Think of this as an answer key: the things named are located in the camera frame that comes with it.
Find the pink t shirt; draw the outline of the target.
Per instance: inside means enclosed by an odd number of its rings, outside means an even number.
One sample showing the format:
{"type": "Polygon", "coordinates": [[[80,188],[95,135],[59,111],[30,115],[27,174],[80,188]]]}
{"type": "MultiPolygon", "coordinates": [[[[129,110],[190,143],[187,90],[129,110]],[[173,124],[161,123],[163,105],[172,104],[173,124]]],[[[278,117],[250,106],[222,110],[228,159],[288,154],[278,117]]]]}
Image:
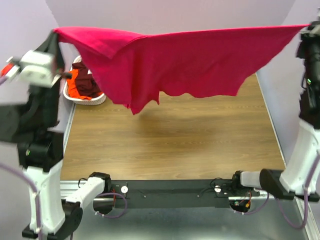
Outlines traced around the pink t shirt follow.
{"type": "Polygon", "coordinates": [[[195,98],[235,96],[303,25],[259,26],[141,34],[69,26],[54,30],[72,44],[100,90],[138,114],[160,92],[195,98]]]}

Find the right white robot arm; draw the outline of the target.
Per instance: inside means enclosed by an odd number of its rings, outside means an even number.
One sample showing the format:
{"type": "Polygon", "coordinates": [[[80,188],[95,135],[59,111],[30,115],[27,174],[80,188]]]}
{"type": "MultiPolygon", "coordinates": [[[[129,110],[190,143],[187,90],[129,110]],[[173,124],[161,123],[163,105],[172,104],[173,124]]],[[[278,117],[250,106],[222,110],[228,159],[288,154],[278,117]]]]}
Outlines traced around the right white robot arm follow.
{"type": "Polygon", "coordinates": [[[280,200],[298,197],[317,203],[316,183],[320,175],[320,21],[300,33],[296,56],[304,60],[301,81],[299,129],[285,170],[236,171],[230,191],[241,196],[248,188],[262,189],[280,200]]]}

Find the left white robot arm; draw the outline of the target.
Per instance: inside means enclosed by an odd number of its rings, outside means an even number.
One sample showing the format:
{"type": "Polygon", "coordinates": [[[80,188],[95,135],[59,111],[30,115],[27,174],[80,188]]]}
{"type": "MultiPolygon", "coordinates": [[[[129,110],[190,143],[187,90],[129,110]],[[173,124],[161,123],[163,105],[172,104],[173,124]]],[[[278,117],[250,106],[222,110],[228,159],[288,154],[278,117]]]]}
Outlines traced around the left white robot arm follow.
{"type": "Polygon", "coordinates": [[[26,103],[0,107],[0,140],[17,145],[22,170],[15,174],[29,186],[31,219],[22,236],[64,240],[79,227],[94,198],[110,194],[111,177],[94,172],[80,189],[61,198],[64,135],[52,128],[58,124],[60,81],[71,75],[65,72],[58,35],[51,32],[37,49],[8,63],[12,68],[1,79],[19,76],[29,84],[26,103]]]}

